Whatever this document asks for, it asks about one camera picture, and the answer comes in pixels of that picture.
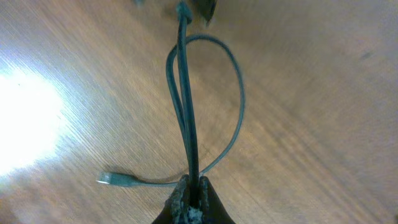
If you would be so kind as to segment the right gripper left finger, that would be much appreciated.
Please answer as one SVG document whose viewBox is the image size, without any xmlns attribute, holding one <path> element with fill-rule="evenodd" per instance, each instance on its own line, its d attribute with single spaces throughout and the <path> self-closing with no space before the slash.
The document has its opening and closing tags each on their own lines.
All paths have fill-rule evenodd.
<svg viewBox="0 0 398 224">
<path fill-rule="evenodd" d="M 190 207 L 189 175 L 183 175 L 152 224 L 187 224 Z"/>
</svg>

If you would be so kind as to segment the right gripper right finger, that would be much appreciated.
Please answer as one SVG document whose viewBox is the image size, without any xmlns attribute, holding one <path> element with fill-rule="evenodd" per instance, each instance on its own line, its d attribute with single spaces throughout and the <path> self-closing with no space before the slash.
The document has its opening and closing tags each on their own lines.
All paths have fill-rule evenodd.
<svg viewBox="0 0 398 224">
<path fill-rule="evenodd" d="M 200 177 L 200 211 L 204 224 L 235 224 L 208 177 Z"/>
</svg>

